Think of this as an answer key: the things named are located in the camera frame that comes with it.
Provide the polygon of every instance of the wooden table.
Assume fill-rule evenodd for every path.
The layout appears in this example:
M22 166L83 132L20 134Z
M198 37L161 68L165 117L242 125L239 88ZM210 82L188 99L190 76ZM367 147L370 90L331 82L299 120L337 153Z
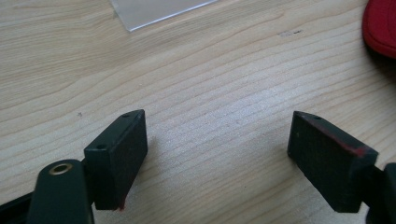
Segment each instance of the wooden table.
M108 0L2 0L0 203L143 108L148 156L96 223L364 223L286 148L301 110L396 161L396 62L364 47L366 4L220 0L129 34Z

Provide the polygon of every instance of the red object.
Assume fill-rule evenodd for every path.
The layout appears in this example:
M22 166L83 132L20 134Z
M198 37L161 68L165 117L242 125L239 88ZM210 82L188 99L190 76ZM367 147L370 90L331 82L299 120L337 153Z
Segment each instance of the red object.
M362 28L370 48L396 59L396 0L370 0Z

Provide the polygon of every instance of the wooden surface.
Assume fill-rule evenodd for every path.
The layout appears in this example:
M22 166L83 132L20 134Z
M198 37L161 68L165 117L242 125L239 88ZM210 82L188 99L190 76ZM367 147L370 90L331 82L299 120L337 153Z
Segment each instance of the wooden surface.
M148 156L96 223L363 223L286 148L302 110L396 161L396 63L364 47L366 4L220 0L128 34L108 0L1 0L0 203L143 108Z

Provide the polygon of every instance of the screw hole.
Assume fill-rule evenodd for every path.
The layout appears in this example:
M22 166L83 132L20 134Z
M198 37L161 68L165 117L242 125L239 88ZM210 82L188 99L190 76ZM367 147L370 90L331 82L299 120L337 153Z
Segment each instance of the screw hole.
M98 145L96 148L97 149L105 149L107 146L106 146L106 144L101 144L101 145Z
M70 163L58 164L49 170L49 174L50 175L62 175L64 173L66 173L67 171L71 170L72 167L73 167L73 165Z

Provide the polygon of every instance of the transparent acrylic sheet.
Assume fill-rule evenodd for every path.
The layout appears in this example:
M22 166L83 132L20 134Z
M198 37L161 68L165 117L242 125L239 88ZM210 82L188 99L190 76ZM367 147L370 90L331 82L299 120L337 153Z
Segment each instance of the transparent acrylic sheet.
M133 30L217 0L111 0L125 28Z

